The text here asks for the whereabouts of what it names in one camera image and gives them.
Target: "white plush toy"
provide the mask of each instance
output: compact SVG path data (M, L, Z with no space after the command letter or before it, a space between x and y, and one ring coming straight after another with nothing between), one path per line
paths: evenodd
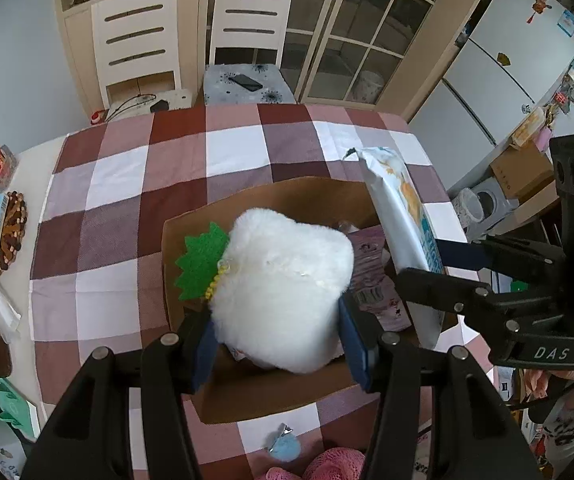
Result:
M220 342L298 374L338 355L337 301L353 270L344 234L250 209L236 220L222 260L228 270L210 301Z

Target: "green felt leaf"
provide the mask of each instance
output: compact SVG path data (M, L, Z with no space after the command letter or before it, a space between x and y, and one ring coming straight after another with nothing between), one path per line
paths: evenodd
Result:
M209 232L198 237L186 236L187 253L176 260L183 269L174 285L183 289L179 300L191 300L205 295L205 291L218 274L218 261L229 243L229 236L217 224L209 224Z

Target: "blue gripper pad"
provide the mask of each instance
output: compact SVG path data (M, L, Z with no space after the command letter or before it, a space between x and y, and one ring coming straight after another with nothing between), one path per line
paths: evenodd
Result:
M218 341L208 308L200 313L191 312L183 321L178 333L183 340L183 360L191 368L189 378L190 392L198 391L211 374L211 368L216 358Z
M350 293L343 294L338 300L338 310L338 333L345 350L345 361L353 380L369 392L379 358L381 324L373 314L360 311Z

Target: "chair backrest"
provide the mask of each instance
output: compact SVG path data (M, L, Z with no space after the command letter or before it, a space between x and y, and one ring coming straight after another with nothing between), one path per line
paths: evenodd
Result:
M291 0L216 0L211 23L209 64L216 49L248 47L276 50L280 67Z
M100 93L107 86L161 72L181 88L176 0L103 0L91 6Z

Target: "cable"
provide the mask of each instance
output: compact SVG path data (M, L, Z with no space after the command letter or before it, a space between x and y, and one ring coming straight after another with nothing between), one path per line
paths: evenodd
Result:
M507 406L507 408L509 408L512 411L528 410L529 408L532 408L533 406L537 406L539 404L544 404L545 402L550 402L552 400L556 401L560 397L568 394L573 389L574 389L574 382L571 383L569 386L565 386L557 395L555 395L553 397L543 397L542 399L528 400L526 402L519 402L518 404L510 404L509 402L506 402L504 405Z
M148 97L150 97L150 98L147 99L146 101L142 101L142 102L139 102L139 103L135 103L135 104L130 105L130 106L126 107L126 108L123 108L123 106L125 106L129 101L133 101L134 99L138 99L139 97L145 97L145 96L148 96ZM118 108L116 108L116 110L114 110L114 111L112 112L112 114L111 114L107 119L105 119L105 122L106 122L106 123L109 123L109 121L111 121L111 120L112 120L114 117L116 117L118 114L122 114L123 112L126 112L127 110L129 110L130 108L134 108L135 106L142 105L142 104L145 104L145 103L151 103L151 102L154 101L155 99L156 99L156 95L155 95L155 94L141 94L141 93L139 92L138 95L134 95L133 97L130 97L129 99L127 99L127 100L125 100L123 103L121 103L121 105L120 105Z

